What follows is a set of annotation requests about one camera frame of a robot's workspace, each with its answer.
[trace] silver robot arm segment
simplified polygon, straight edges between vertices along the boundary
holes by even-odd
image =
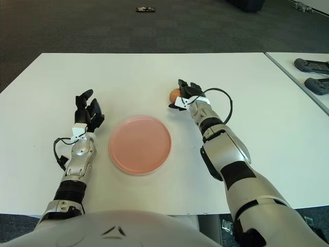
[[[203,160],[211,175],[225,184],[234,236],[241,246],[328,246],[251,168],[247,148],[209,104],[196,100],[190,112],[203,135]]]

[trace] white tabletop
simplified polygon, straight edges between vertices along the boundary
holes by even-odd
[[[284,73],[287,74],[301,89],[303,89],[308,96],[314,100],[329,115],[329,94],[316,95],[309,90],[304,82],[308,78],[324,79],[328,78],[329,75],[318,75],[314,73],[301,72],[294,66],[294,61],[297,58],[304,60],[313,61],[329,61],[329,54],[313,54],[313,53],[285,53],[285,52],[267,52],[267,56],[280,68]]]
[[[53,141],[71,135],[75,96],[93,89],[105,121],[95,131],[87,212],[228,213],[224,184],[199,154],[199,130],[188,112],[167,107],[178,78],[231,95],[229,126],[248,147],[252,166],[292,207],[329,204],[329,117],[264,54],[42,54],[0,94],[0,212],[44,212],[63,174]],[[207,97],[224,119],[226,96]],[[172,138],[163,167],[141,177],[117,169],[107,153],[115,127],[135,115],[158,118]],[[69,151],[59,146],[59,153]]]

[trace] gray carpet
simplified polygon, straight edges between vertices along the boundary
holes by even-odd
[[[0,91],[42,52],[329,53],[329,18],[291,5],[267,0],[254,14],[225,0],[1,0]]]

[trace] robotic hand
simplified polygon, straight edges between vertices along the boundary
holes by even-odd
[[[178,84],[181,97],[170,107],[190,111],[201,131],[204,144],[200,153],[211,175],[225,184],[236,241],[252,247],[327,246],[273,185],[250,167],[247,148],[224,124],[229,117],[222,122],[198,85],[188,86],[182,80]],[[169,216],[139,211],[81,215],[87,175],[96,155],[93,138],[85,129],[93,131],[90,124],[95,122],[94,126],[99,127],[104,119],[99,107],[85,109],[90,96],[88,91],[77,96],[71,138],[76,143],[54,200],[34,232],[4,246],[218,247],[205,235]],[[98,111],[100,120],[90,120],[94,113],[91,109]]]

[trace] pink petri dish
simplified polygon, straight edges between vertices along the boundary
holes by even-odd
[[[122,122],[109,139],[108,152],[122,171],[143,175],[159,169],[171,148],[168,129],[158,119],[136,116]]]

